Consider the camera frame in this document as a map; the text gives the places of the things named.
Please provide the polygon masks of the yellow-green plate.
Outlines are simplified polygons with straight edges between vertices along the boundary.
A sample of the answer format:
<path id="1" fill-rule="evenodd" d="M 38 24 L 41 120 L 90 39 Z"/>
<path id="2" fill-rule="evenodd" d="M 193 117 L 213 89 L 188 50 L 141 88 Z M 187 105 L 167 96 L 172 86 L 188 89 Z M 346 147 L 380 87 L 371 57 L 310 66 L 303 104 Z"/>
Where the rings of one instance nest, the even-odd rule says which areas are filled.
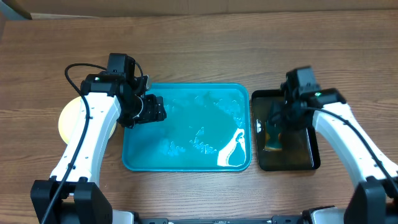
<path id="1" fill-rule="evenodd" d="M 88 129 L 83 147 L 92 144 L 106 145 L 116 128 L 121 107 L 116 97 L 105 93 L 90 93 L 71 100 L 61 112 L 58 120 L 59 133 L 66 144 L 77 144 L 82 134 L 86 115 L 89 115 Z"/>

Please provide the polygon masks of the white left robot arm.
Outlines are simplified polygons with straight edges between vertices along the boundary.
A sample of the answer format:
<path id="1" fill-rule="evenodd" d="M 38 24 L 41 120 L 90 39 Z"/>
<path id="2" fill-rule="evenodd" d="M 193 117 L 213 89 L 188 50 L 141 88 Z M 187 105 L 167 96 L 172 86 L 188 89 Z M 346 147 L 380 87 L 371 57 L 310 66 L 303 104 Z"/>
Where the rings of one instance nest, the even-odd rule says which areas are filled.
<path id="1" fill-rule="evenodd" d="M 115 210 L 99 188 L 100 170 L 116 123 L 125 128 L 163 121 L 163 99 L 149 94 L 150 78 L 90 74 L 78 89 L 80 112 L 72 136 L 48 180 L 36 180 L 30 197 L 41 223 L 135 223 Z"/>

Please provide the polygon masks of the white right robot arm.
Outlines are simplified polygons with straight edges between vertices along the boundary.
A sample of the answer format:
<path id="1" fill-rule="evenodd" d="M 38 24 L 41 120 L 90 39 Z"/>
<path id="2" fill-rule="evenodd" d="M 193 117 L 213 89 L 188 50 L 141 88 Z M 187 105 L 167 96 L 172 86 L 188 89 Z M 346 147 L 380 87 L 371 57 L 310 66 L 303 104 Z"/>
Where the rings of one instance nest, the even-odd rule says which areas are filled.
<path id="1" fill-rule="evenodd" d="M 283 132 L 313 128 L 338 155 L 354 186 L 346 208 L 303 211 L 304 223 L 397 223 L 397 164 L 375 145 L 335 88 L 295 94 L 271 105 L 272 139 Z"/>

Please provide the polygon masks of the yellow green sponge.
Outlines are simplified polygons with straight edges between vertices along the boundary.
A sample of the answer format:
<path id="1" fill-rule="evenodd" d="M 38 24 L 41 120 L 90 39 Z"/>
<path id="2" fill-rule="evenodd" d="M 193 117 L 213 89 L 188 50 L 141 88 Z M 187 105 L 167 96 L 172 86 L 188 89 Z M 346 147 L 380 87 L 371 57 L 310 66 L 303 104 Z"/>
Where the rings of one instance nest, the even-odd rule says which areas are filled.
<path id="1" fill-rule="evenodd" d="M 280 128 L 274 124 L 266 123 L 265 132 L 266 141 L 264 149 L 266 151 L 280 151 L 282 149 Z"/>

